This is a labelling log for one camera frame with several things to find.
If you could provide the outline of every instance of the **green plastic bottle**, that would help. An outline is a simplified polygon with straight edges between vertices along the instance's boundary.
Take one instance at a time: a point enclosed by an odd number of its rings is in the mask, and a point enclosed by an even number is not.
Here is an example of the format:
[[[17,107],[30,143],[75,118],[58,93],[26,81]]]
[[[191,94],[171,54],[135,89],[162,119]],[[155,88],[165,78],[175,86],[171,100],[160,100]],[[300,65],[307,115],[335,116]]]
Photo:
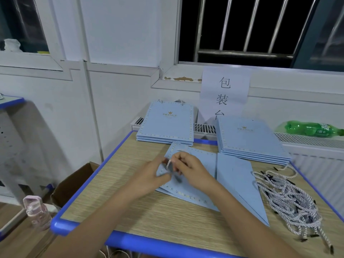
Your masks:
[[[295,135],[312,136],[318,138],[344,136],[344,129],[338,129],[329,124],[291,120],[286,123],[284,128],[287,133]]]

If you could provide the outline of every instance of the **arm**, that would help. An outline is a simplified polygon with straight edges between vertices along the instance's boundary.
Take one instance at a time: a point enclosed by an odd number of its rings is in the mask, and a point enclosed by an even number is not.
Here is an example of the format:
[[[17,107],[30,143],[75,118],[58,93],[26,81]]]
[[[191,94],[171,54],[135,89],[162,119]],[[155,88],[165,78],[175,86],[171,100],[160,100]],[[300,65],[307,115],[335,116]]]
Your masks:
[[[213,178],[198,158],[186,152],[172,156],[174,171],[183,173],[189,183],[207,194],[250,258],[302,258],[236,200]]]
[[[100,208],[66,237],[55,241],[42,258],[95,257],[130,204],[170,181],[170,173],[156,176],[157,168],[162,162],[165,163],[166,159],[157,156],[142,166]]]

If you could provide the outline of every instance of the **pile of rope handles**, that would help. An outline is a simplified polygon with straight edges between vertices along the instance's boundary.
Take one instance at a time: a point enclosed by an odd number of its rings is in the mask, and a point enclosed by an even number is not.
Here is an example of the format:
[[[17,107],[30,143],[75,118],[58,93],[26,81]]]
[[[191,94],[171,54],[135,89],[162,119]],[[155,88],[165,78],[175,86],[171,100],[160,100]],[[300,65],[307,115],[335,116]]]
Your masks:
[[[288,180],[296,177],[298,172],[291,165],[275,169],[283,171],[287,168],[292,169],[295,174],[284,176],[268,170],[265,173],[253,172],[253,176],[259,179],[256,183],[268,200],[270,207],[286,221],[287,227],[292,233],[302,237],[301,242],[307,241],[309,233],[310,237],[321,236],[333,255],[333,245],[321,228],[323,218],[319,214],[316,202],[305,191]]]

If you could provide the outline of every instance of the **chinese character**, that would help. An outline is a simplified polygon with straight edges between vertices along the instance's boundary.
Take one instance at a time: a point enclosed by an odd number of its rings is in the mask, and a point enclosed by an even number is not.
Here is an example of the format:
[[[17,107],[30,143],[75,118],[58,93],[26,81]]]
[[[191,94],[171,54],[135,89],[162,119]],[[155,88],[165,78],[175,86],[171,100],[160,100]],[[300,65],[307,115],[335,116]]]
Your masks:
[[[222,77],[222,80],[219,82],[221,82],[221,88],[230,89],[230,79],[225,79],[225,77]]]
[[[221,105],[221,104],[225,104],[225,105],[227,105],[226,104],[226,102],[228,101],[228,96],[227,95],[218,95],[218,97],[217,97],[217,103],[219,104],[219,105]]]
[[[221,110],[219,110],[218,112],[215,113],[215,120],[217,119],[217,115],[224,115],[224,113],[221,112]]]

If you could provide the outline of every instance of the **paper sign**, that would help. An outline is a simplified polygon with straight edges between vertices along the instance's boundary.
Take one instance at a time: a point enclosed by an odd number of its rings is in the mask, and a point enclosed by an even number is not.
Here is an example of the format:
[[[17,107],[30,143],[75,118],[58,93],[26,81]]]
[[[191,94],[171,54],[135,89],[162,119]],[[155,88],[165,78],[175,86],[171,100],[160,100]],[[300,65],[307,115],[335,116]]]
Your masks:
[[[247,68],[204,66],[197,123],[213,125],[217,116],[241,116],[250,77]]]

